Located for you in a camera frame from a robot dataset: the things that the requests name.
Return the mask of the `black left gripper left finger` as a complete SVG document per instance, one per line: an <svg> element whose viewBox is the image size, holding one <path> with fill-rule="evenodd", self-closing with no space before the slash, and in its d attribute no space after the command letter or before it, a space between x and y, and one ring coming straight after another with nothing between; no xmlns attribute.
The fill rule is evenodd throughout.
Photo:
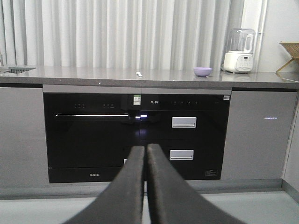
<svg viewBox="0 0 299 224"><path fill-rule="evenodd" d="M140 224L144 197L144 146L133 146L118 175L66 224Z"/></svg>

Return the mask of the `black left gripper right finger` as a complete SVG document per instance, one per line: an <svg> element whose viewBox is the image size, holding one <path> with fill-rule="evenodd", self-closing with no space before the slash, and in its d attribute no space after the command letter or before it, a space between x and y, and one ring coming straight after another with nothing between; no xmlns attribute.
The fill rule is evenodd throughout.
<svg viewBox="0 0 299 224"><path fill-rule="evenodd" d="M241 220L198 194L158 144L147 146L147 195L153 224L240 224Z"/></svg>

